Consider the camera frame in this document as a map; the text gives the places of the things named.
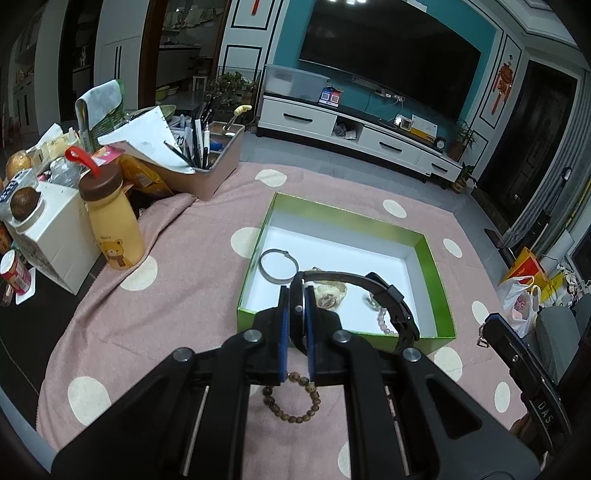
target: small clock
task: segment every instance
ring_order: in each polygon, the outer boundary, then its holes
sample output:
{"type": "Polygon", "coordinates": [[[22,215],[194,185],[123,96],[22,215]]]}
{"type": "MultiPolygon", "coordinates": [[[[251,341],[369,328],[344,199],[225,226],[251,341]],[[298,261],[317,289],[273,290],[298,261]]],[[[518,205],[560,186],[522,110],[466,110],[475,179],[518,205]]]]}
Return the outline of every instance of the small clock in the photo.
{"type": "Polygon", "coordinates": [[[433,145],[435,146],[436,150],[439,150],[440,152],[443,151],[443,149],[445,148],[447,144],[447,140],[443,137],[437,137],[435,139],[435,142],[433,142],[433,145]]]}

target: television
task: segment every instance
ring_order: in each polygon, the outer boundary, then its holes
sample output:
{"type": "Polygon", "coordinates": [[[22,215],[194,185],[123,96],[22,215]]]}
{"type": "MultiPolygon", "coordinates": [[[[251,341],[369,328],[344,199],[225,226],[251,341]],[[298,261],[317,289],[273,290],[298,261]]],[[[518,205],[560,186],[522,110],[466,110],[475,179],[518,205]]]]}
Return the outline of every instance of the television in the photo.
{"type": "Polygon", "coordinates": [[[300,60],[366,79],[454,121],[479,59],[460,35],[402,0],[317,0],[300,53],[300,60]]]}

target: gray curtain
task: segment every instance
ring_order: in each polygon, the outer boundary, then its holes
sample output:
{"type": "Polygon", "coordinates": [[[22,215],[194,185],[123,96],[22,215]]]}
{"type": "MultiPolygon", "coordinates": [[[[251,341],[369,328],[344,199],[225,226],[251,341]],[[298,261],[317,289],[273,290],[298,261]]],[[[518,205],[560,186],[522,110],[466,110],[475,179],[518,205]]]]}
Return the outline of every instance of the gray curtain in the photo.
{"type": "Polygon", "coordinates": [[[549,175],[532,197],[523,214],[503,235],[505,245],[516,246],[534,224],[542,210],[552,216],[548,228],[535,246],[535,252],[545,253],[561,235],[568,216],[575,207],[591,174],[591,73],[585,71],[581,80],[578,102],[574,106],[573,120],[564,133],[564,143],[550,166],[549,175]],[[570,166],[573,172],[562,190],[562,171],[570,166]]]}

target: cartoon bear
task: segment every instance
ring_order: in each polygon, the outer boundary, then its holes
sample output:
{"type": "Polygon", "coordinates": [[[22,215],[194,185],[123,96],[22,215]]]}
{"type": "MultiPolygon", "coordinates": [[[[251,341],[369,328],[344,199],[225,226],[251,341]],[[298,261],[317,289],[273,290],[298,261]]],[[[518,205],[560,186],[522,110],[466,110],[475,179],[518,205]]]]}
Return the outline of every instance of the cartoon bear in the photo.
{"type": "Polygon", "coordinates": [[[101,242],[100,249],[103,251],[109,265],[116,270],[126,270],[133,267],[133,263],[123,256],[123,240],[117,239],[114,242],[101,242]]]}

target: tv stand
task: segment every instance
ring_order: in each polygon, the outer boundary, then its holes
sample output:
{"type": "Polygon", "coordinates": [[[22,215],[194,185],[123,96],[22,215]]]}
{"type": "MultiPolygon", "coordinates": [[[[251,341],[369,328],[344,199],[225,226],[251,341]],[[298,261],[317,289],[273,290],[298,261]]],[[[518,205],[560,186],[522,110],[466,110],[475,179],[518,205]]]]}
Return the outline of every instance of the tv stand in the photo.
{"type": "Polygon", "coordinates": [[[327,148],[344,148],[352,156],[361,153],[387,160],[423,177],[436,176],[456,181],[461,170],[457,161],[386,125],[383,119],[344,106],[332,108],[266,93],[258,135],[273,131],[310,138],[323,142],[327,148]],[[333,133],[337,123],[345,123],[348,130],[354,129],[355,139],[337,137],[333,133]]]}

